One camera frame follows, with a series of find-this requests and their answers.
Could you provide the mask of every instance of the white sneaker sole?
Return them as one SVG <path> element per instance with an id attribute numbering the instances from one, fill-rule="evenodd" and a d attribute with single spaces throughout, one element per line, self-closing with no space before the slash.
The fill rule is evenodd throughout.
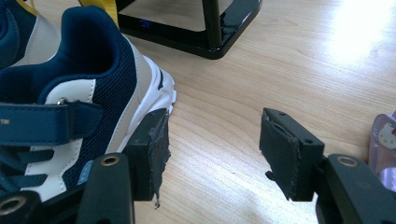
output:
<path id="1" fill-rule="evenodd" d="M 148 88 L 148 92 L 143 98 L 140 106 L 134 112 L 134 115 L 129 123 L 127 132 L 122 139 L 117 152 L 122 152 L 131 138 L 134 130 L 136 130 L 139 123 L 147 115 L 147 113 L 166 108 L 169 114 L 172 113 L 173 103 L 176 101 L 177 92 L 175 91 L 175 81 L 166 71 L 157 66 L 150 58 L 145 57 L 148 61 L 152 71 L 152 80 Z"/>

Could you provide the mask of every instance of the black plastic bracket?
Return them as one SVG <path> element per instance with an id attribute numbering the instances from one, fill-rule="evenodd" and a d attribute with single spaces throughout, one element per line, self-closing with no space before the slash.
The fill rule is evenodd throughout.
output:
<path id="1" fill-rule="evenodd" d="M 118 0 L 122 11 L 134 0 Z M 205 30 L 194 32 L 154 21 L 119 13 L 120 30 L 151 42 L 216 60 L 223 57 L 253 21 L 262 7 L 262 0 L 234 0 L 220 15 L 219 0 L 202 0 Z"/>
<path id="2" fill-rule="evenodd" d="M 312 201 L 315 165 L 320 164 L 324 144 L 291 116 L 274 109 L 262 111 L 260 150 L 271 165 L 267 176 L 293 201 Z"/>
<path id="3" fill-rule="evenodd" d="M 267 176 L 287 198 L 312 201 L 318 195 L 320 224 L 396 224 L 395 193 L 362 160 L 323 156 L 324 144 L 289 115 L 264 108 L 260 150 L 271 165 Z"/>
<path id="4" fill-rule="evenodd" d="M 134 201 L 159 198 L 170 157 L 168 118 L 166 109 L 148 113 L 123 153 L 93 161 L 86 184 L 43 203 L 34 191 L 1 197 L 0 223 L 134 223 Z"/>

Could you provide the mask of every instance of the black device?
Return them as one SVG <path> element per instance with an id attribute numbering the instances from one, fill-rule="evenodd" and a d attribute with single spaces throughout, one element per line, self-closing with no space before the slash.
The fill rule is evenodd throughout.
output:
<path id="1" fill-rule="evenodd" d="M 234 0 L 219 12 L 219 0 L 202 0 L 205 29 L 192 31 L 120 13 L 134 0 L 117 0 L 120 30 L 151 42 L 216 60 L 223 57 L 262 8 L 262 0 Z"/>
<path id="2" fill-rule="evenodd" d="M 264 108 L 260 150 L 287 199 L 313 200 L 320 224 L 396 223 L 396 194 L 367 164 L 348 155 L 323 156 L 324 144 L 288 114 Z"/>

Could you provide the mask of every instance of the sneaker velcro strap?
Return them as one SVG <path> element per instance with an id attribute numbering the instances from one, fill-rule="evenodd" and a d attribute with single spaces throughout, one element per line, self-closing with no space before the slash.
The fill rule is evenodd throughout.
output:
<path id="1" fill-rule="evenodd" d="M 58 146 L 90 136 L 103 116 L 99 105 L 0 104 L 0 145 Z"/>

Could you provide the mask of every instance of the sneaker eyelet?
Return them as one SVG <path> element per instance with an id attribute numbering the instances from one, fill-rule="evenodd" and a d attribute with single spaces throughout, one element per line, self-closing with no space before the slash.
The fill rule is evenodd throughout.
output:
<path id="1" fill-rule="evenodd" d="M 64 105 L 64 103 L 67 103 L 67 99 L 62 97 L 58 102 L 56 102 L 56 105 Z"/>

